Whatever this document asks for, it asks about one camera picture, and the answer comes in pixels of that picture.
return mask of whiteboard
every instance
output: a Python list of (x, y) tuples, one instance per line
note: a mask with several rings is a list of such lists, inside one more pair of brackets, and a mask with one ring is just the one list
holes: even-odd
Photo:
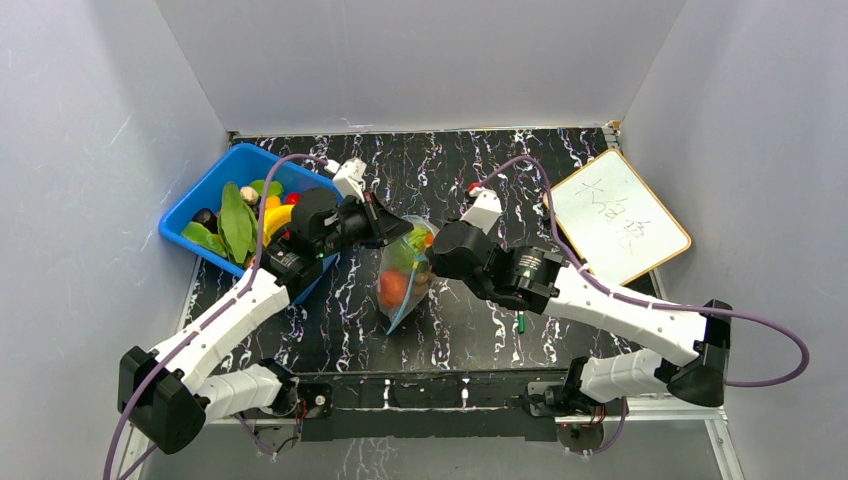
[(607, 281), (625, 284), (692, 245), (618, 150), (574, 172), (551, 197), (560, 229), (592, 273)]

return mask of white wall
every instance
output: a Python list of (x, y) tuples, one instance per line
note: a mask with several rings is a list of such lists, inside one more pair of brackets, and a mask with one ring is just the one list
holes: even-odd
[[(623, 148), (689, 230), (662, 268), (673, 300), (712, 297), (790, 325), (812, 350), (790, 384), (731, 389), (746, 478), (845, 478), (848, 3), (687, 2), (625, 117)], [(797, 351), (734, 326), (730, 376)]]
[(618, 120), (684, 3), (157, 1), (242, 133)]
[(159, 215), (226, 135), (153, 0), (0, 3), (0, 465), (99, 478), (118, 360), (176, 326)]

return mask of gray floor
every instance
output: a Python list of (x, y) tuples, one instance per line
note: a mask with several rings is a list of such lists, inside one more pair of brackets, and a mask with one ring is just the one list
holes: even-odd
[(720, 479), (703, 421), (627, 424), (611, 450), (583, 460), (558, 444), (513, 438), (366, 438), (301, 444), (276, 463), (237, 425), (210, 425), (182, 452), (154, 454), (142, 478), (203, 479)]

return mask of clear plastic bag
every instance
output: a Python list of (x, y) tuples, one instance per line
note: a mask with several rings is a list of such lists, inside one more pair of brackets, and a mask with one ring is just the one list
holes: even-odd
[(439, 232), (433, 224), (415, 215), (404, 220), (415, 228), (401, 239), (383, 248), (377, 279), (377, 305), (392, 322), (386, 334), (400, 324), (418, 305), (436, 279), (424, 250), (432, 245)]

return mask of yellow bell pepper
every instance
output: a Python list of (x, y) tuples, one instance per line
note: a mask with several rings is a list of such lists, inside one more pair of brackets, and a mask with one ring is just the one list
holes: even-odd
[(294, 205), (280, 205), (265, 210), (265, 221), (262, 225), (262, 245), (267, 247), (271, 242), (271, 235), (283, 225), (291, 222), (292, 208), (294, 208)]

